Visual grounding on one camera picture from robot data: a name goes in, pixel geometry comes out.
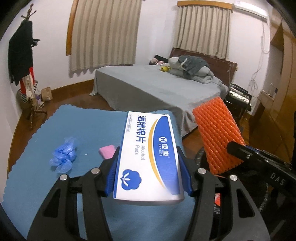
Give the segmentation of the black hanging coat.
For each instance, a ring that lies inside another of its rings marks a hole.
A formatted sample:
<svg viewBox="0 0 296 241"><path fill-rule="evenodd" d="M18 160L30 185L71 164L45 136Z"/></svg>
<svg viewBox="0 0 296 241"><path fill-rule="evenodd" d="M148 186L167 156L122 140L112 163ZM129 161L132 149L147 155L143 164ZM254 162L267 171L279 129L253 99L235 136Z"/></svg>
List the black hanging coat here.
<svg viewBox="0 0 296 241"><path fill-rule="evenodd" d="M33 66L33 25L31 21L22 21L10 38L8 51L8 68L11 83L18 86L19 81L29 75Z"/></svg>

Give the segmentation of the wooden headboard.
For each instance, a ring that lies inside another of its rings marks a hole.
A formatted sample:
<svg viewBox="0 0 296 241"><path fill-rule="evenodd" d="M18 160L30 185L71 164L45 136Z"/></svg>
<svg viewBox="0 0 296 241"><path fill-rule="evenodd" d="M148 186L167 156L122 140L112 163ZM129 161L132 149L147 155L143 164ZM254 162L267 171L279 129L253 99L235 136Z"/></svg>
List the wooden headboard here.
<svg viewBox="0 0 296 241"><path fill-rule="evenodd" d="M208 63L210 66L209 68L214 73L214 75L222 80L225 85L232 83L237 69L237 63L225 59L219 59L210 55L204 55L198 52L192 52L180 48L172 48L170 57L180 57L181 55L201 57Z"/></svg>

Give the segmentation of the blue plastic bag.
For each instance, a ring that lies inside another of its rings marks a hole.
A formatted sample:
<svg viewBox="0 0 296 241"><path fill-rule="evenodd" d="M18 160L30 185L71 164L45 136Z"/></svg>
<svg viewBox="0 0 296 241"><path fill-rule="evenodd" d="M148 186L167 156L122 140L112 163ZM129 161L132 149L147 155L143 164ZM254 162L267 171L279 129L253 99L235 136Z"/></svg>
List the blue plastic bag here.
<svg viewBox="0 0 296 241"><path fill-rule="evenodd" d="M57 147L49 163L56 173L67 173L71 171L73 162L77 158L77 146L74 138L65 138L64 144Z"/></svg>

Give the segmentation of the wooden side desk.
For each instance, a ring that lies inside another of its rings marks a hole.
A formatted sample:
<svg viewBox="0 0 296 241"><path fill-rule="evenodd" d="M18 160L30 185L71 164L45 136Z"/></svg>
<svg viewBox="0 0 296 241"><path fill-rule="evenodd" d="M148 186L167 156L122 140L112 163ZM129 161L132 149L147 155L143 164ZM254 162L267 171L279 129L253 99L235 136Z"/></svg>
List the wooden side desk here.
<svg viewBox="0 0 296 241"><path fill-rule="evenodd" d="M250 119L252 121L259 121L264 112L270 115L273 103L274 98L266 91L262 90L257 98Z"/></svg>

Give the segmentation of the checkered laundry basket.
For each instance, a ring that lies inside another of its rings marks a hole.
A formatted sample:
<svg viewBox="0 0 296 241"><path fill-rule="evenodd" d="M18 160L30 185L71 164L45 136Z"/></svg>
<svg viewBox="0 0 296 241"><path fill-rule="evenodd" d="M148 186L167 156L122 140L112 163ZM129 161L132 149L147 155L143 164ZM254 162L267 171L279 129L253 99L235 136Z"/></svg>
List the checkered laundry basket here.
<svg viewBox="0 0 296 241"><path fill-rule="evenodd" d="M21 110L27 110L30 107L29 100L27 99L27 96L26 96L26 88L22 80L21 80L21 87L16 93L16 99L18 101L18 104Z"/></svg>

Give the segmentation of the alcohol pads box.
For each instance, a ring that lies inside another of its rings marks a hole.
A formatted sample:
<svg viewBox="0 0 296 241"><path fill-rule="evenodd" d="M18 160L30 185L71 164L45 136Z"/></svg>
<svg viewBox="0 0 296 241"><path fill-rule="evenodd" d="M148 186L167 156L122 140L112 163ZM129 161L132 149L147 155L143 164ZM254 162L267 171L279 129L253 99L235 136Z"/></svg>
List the alcohol pads box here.
<svg viewBox="0 0 296 241"><path fill-rule="evenodd" d="M168 114L127 113L113 198L133 205L166 205L184 200L177 145Z"/></svg>

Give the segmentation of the black chair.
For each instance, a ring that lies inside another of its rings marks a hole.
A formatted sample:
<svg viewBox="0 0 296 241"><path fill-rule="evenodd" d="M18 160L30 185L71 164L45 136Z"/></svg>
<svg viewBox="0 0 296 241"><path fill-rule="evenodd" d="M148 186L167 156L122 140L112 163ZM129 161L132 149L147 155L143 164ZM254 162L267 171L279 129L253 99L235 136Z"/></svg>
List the black chair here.
<svg viewBox="0 0 296 241"><path fill-rule="evenodd" d="M252 95L237 84L230 84L224 103L229 108L235 121L240 121L246 111L252 110Z"/></svg>

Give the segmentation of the white air conditioner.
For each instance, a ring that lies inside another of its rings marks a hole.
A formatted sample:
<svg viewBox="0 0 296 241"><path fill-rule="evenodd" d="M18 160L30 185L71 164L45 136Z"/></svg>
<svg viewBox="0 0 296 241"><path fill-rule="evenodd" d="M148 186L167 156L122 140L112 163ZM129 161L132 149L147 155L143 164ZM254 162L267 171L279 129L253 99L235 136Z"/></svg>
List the white air conditioner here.
<svg viewBox="0 0 296 241"><path fill-rule="evenodd" d="M268 13L266 10L259 8L253 4L246 3L243 1L236 1L233 4L233 7L236 11L239 11L241 13L253 16L254 18L258 18L262 21L268 20Z"/></svg>

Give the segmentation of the orange foam net sleeve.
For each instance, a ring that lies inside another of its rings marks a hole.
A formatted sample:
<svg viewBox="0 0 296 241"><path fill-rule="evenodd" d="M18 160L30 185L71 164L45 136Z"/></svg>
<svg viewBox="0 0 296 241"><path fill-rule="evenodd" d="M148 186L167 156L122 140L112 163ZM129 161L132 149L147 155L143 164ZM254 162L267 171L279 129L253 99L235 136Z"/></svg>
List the orange foam net sleeve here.
<svg viewBox="0 0 296 241"><path fill-rule="evenodd" d="M224 101L220 97L193 109L201 134L207 162L213 175L225 173L243 161L227 152L227 145L236 142L245 145L241 132Z"/></svg>

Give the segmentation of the right beige curtain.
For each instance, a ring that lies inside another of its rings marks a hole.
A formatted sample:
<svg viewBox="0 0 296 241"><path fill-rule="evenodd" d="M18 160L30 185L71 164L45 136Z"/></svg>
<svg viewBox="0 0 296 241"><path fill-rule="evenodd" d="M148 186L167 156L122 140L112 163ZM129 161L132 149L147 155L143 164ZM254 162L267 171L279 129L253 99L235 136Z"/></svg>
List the right beige curtain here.
<svg viewBox="0 0 296 241"><path fill-rule="evenodd" d="M217 6L180 6L173 47L228 59L232 11Z"/></svg>

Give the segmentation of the yellow plush toy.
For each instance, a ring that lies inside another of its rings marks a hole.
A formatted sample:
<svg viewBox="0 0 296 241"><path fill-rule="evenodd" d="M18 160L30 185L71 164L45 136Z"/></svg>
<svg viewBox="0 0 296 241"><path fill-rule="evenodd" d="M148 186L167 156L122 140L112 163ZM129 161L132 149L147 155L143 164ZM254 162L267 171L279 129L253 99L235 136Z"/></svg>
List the yellow plush toy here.
<svg viewBox="0 0 296 241"><path fill-rule="evenodd" d="M170 66L161 66L160 70L162 72L169 72L171 70L171 67Z"/></svg>

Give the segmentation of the left beige curtain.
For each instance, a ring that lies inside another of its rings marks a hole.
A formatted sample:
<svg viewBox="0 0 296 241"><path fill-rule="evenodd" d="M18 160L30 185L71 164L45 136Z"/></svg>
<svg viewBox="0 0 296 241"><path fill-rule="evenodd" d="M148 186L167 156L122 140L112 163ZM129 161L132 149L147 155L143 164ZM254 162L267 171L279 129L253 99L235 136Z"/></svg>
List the left beige curtain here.
<svg viewBox="0 0 296 241"><path fill-rule="evenodd" d="M142 1L79 1L70 71L135 63Z"/></svg>

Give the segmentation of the red cloth scrap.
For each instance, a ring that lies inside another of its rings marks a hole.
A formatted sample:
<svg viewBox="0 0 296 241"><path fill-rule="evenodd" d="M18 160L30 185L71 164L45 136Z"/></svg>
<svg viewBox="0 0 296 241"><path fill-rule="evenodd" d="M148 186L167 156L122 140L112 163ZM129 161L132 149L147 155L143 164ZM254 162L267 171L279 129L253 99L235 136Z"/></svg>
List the red cloth scrap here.
<svg viewBox="0 0 296 241"><path fill-rule="evenodd" d="M216 204L217 206L221 206L220 197L221 197L221 194L220 194L220 193L216 193L216 194L215 194L214 202L215 202L215 204Z"/></svg>

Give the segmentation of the brown paper bag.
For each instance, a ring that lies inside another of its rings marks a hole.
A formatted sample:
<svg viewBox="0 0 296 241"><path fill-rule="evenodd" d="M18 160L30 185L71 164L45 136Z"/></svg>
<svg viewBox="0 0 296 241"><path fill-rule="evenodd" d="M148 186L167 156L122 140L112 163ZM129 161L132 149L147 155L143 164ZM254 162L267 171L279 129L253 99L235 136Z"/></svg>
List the brown paper bag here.
<svg viewBox="0 0 296 241"><path fill-rule="evenodd" d="M51 87L46 87L41 90L41 98L43 101L51 101L53 99Z"/></svg>

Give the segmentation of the red white hanging garment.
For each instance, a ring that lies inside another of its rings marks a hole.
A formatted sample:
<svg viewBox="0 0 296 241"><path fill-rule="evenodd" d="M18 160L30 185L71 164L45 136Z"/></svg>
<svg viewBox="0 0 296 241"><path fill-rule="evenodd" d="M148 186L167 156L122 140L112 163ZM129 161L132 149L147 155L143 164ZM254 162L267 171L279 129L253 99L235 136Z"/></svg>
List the red white hanging garment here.
<svg viewBox="0 0 296 241"><path fill-rule="evenodd" d="M29 68L29 74L22 78L22 81L26 88L26 96L27 99L33 99L35 97L35 78L34 78L34 70L33 67Z"/></svg>

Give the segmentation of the pink face mask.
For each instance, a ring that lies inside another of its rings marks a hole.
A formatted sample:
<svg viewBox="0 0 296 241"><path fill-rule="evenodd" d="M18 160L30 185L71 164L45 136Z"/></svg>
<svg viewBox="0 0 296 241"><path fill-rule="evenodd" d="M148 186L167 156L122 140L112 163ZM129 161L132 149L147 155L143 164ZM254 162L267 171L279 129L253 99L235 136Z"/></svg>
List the pink face mask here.
<svg viewBox="0 0 296 241"><path fill-rule="evenodd" d="M103 157L103 159L111 159L116 151L116 148L114 145L108 145L99 148L99 153Z"/></svg>

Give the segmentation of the blue table mat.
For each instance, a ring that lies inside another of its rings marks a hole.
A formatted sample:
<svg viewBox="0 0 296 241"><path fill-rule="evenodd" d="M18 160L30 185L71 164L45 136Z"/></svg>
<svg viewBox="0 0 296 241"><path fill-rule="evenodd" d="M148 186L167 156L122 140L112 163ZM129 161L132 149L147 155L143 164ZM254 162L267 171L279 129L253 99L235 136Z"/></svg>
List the blue table mat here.
<svg viewBox="0 0 296 241"><path fill-rule="evenodd" d="M23 236L59 177L50 165L54 150L73 138L77 157L69 176L84 175L102 163L101 147L120 145L125 121L122 111L63 105L33 134L9 173L2 203ZM114 240L183 240L194 208L189 196L168 206L124 205L111 196L102 203Z"/></svg>

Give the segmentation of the pink dark pillow items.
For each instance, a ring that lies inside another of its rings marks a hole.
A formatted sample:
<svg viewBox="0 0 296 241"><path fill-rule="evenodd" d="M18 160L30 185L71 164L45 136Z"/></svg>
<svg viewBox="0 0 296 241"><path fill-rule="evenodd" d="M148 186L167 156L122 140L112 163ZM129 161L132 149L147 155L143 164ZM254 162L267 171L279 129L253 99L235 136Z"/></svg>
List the pink dark pillow items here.
<svg viewBox="0 0 296 241"><path fill-rule="evenodd" d="M168 59L159 55L155 55L149 62L149 65L169 66Z"/></svg>

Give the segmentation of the beige curtain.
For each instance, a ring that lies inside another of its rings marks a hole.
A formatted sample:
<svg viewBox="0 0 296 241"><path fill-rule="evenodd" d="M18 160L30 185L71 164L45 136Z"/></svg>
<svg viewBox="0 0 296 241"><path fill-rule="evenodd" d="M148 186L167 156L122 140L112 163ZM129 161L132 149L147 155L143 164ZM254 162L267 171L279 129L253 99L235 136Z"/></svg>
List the beige curtain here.
<svg viewBox="0 0 296 241"><path fill-rule="evenodd" d="M173 47L228 59L232 11L217 6L180 6Z"/></svg>
<svg viewBox="0 0 296 241"><path fill-rule="evenodd" d="M142 1L79 1L70 71L135 63Z"/></svg>

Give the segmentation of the wooden coat rack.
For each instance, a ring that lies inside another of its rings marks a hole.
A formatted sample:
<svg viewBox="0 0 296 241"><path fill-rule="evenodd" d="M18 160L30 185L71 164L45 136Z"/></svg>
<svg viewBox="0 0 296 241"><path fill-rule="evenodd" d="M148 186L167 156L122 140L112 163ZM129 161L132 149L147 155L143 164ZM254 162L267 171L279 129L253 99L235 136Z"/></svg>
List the wooden coat rack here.
<svg viewBox="0 0 296 241"><path fill-rule="evenodd" d="M22 18L24 18L24 21L28 21L30 19L30 17L37 12L37 10L33 11L33 5L34 4L30 4L30 7L27 11L27 14L21 15ZM31 45L31 47L37 46L38 42L40 41L40 39L33 39L33 43ZM45 114L47 116L48 112L46 110L41 110L40 109L40 105L38 104L37 98L36 98L36 94L35 97L33 99L28 99L29 103L30 103L30 114L28 115L27 119L30 120L30 130L33 130L33 117L35 114Z"/></svg>

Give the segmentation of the wooden cabinet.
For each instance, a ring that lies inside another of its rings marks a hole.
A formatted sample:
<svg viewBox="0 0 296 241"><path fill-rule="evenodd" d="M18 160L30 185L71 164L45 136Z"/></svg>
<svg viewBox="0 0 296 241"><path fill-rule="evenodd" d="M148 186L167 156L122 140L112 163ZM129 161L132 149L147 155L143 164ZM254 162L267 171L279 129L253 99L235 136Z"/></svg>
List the wooden cabinet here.
<svg viewBox="0 0 296 241"><path fill-rule="evenodd" d="M286 162L292 161L294 146L293 115L295 112L295 35L285 22L281 20L271 41L275 47L282 47L283 61L281 78L270 110L280 140L273 151Z"/></svg>

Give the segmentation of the bed with grey sheet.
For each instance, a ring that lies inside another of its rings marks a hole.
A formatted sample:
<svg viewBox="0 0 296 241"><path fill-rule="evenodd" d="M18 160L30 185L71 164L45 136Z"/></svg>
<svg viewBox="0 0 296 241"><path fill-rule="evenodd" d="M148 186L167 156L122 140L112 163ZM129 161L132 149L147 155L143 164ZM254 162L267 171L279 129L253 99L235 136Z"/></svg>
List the bed with grey sheet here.
<svg viewBox="0 0 296 241"><path fill-rule="evenodd" d="M184 137L197 127L193 109L215 97L224 98L227 90L224 84L202 84L162 72L159 66L105 66L95 71L91 95L101 95L119 111L169 110Z"/></svg>

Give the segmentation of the grey folded blanket pile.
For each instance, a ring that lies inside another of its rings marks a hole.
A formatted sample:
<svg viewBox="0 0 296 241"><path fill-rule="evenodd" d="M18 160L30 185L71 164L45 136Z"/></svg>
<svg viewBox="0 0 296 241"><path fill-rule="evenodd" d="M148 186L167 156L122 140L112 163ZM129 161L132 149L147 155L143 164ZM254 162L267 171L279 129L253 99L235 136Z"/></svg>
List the grey folded blanket pile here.
<svg viewBox="0 0 296 241"><path fill-rule="evenodd" d="M215 77L207 61L201 57L191 55L181 55L180 57L171 57L168 60L170 66L169 73L179 77L194 80L201 84L214 83L222 86L223 82Z"/></svg>

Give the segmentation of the black trash bin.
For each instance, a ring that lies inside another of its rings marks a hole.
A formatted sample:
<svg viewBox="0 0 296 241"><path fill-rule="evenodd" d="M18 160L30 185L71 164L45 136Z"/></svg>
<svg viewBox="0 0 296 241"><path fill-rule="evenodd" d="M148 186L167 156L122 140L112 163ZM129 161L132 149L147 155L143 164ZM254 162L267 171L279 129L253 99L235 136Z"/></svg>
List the black trash bin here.
<svg viewBox="0 0 296 241"><path fill-rule="evenodd" d="M226 150L240 165L221 175L210 173L204 149L187 160L195 207L186 240L272 240L281 229L293 237L295 165L235 142Z"/></svg>

